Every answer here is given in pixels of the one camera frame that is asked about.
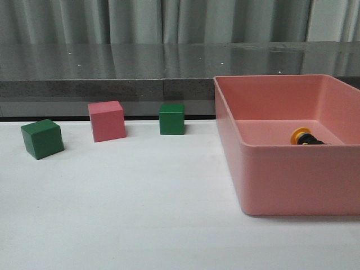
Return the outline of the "right green wooden cube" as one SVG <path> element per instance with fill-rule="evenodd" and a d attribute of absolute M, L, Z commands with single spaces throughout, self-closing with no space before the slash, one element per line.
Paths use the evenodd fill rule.
<path fill-rule="evenodd" d="M 161 135 L 184 135 L 185 106 L 181 103 L 164 103 L 159 110 Z"/>

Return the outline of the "left green wooden cube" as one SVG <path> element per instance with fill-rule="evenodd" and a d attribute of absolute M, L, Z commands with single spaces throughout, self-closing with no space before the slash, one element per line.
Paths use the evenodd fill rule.
<path fill-rule="evenodd" d="M 37 160 L 65 149 L 60 126 L 49 119 L 21 126 L 21 133 L 26 151 Z"/>

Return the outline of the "pink wooden cube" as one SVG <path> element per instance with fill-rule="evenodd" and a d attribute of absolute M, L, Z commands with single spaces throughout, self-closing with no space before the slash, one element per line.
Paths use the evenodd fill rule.
<path fill-rule="evenodd" d="M 124 110 L 119 101 L 90 103 L 88 112 L 95 142 L 126 137 Z"/>

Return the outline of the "yellow mushroom push button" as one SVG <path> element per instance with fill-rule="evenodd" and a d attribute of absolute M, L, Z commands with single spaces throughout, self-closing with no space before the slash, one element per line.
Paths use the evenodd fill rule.
<path fill-rule="evenodd" d="M 326 142 L 315 137 L 307 127 L 300 127 L 294 130 L 290 136 L 292 145 L 327 145 Z"/>

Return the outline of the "pink plastic bin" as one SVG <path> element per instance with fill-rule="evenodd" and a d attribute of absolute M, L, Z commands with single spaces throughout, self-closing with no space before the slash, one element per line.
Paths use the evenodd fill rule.
<path fill-rule="evenodd" d="M 329 75 L 216 76 L 219 135 L 249 215 L 359 214 L 359 90 Z M 307 127 L 327 145 L 292 145 Z"/>

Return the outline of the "green wooden cube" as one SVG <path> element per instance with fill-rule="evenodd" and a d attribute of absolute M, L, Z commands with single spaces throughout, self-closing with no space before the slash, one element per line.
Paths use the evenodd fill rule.
<path fill-rule="evenodd" d="M 159 110 L 161 135 L 184 135 L 185 106 L 181 103 L 164 103 Z"/>
<path fill-rule="evenodd" d="M 21 133 L 26 151 L 37 160 L 65 149 L 60 126 L 49 119 L 21 126 Z"/>

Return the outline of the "grey curtain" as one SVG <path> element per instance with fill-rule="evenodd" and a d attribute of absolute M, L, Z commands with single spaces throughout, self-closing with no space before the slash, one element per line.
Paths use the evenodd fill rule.
<path fill-rule="evenodd" d="M 358 1 L 1 2 L 3 44 L 358 40 Z"/>

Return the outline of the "dark glossy bench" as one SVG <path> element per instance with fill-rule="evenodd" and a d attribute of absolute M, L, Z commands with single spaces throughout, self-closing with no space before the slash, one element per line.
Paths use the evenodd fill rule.
<path fill-rule="evenodd" d="M 164 102 L 212 119 L 217 75 L 327 74 L 359 86 L 358 42 L 1 46 L 1 120 L 84 120 L 118 100 L 128 120 Z"/>

